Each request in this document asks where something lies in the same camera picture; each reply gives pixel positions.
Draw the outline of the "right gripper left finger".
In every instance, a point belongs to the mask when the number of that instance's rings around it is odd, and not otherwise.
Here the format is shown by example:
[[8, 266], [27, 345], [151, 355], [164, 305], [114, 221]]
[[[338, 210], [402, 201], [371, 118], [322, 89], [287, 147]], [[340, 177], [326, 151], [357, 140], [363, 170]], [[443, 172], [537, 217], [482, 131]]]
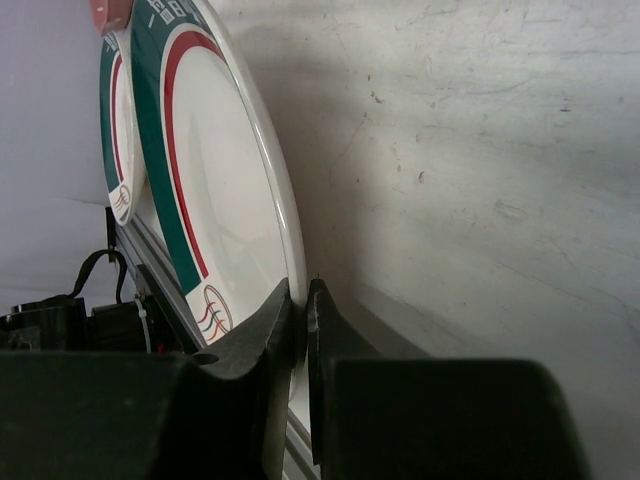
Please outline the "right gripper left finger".
[[1, 353], [5, 479], [278, 479], [293, 364], [281, 281], [193, 355]]

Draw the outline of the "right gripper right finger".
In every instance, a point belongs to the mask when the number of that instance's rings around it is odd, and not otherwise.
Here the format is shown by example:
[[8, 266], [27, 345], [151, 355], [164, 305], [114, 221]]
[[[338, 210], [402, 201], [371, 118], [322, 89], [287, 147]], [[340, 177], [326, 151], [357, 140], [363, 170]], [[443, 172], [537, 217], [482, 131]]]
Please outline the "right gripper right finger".
[[306, 305], [312, 456], [325, 479], [588, 479], [561, 388], [522, 359], [400, 359]]

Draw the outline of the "round plate teal red rim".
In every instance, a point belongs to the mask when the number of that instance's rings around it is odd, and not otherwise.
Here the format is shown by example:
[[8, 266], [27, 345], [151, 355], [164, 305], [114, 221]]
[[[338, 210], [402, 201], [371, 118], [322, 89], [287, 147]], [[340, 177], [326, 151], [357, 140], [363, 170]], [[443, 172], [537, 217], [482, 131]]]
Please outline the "round plate teal red rim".
[[281, 281], [302, 307], [306, 263], [286, 162], [212, 5], [135, 2], [131, 60], [151, 195], [197, 339], [229, 339]]

